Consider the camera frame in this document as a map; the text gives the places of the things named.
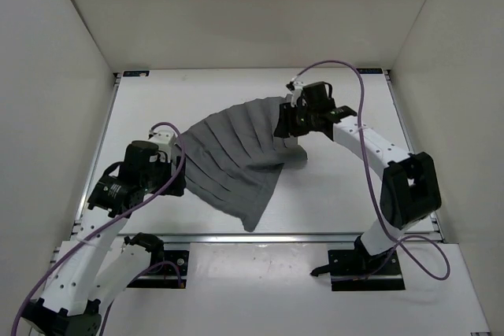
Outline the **grey pleated skirt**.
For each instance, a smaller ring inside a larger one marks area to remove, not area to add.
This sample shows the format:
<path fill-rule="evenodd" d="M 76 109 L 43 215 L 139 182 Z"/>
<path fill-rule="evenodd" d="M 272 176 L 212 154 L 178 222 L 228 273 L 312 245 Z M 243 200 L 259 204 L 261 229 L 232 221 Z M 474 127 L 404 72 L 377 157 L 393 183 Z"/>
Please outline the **grey pleated skirt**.
<path fill-rule="evenodd" d="M 296 138 L 277 138 L 280 105 L 290 97 L 256 98 L 189 127 L 175 151 L 186 152 L 188 190 L 215 209 L 257 227 L 284 168 L 302 168 L 307 152 Z"/>

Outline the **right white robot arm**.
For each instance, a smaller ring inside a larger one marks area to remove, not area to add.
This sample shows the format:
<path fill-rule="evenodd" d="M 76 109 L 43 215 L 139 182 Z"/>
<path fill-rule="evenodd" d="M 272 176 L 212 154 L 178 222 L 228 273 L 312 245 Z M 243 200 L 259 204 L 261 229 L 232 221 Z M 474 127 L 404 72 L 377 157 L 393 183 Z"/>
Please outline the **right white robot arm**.
<path fill-rule="evenodd" d="M 380 195 L 372 195 L 376 221 L 354 241 L 354 248 L 338 263 L 315 268 L 319 276 L 342 270 L 345 280 L 364 280 L 378 273 L 405 242 L 408 230 L 441 206 L 432 157 L 411 153 L 389 142 L 362 119 L 362 107 L 337 106 L 332 85 L 323 81 L 287 84 L 290 94 L 280 105 L 274 135 L 299 137 L 321 132 L 332 142 L 359 157 L 365 174 L 381 180 Z"/>

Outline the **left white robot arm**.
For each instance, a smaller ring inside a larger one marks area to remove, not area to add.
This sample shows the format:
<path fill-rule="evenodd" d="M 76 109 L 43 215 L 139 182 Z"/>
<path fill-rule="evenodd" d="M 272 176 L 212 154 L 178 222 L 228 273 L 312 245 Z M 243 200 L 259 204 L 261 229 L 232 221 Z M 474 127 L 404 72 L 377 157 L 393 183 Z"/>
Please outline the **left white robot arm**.
<path fill-rule="evenodd" d="M 131 142 L 122 161 L 111 164 L 87 200 L 75 245 L 35 285 L 20 306 L 15 323 L 25 320 L 43 335 L 101 335 L 117 296 L 151 271 L 170 266 L 163 241 L 138 233 L 124 240 L 124 249 L 106 268 L 102 266 L 114 240 L 131 214 L 158 196 L 183 195 L 185 156 L 174 154 L 173 134 L 150 134 Z"/>

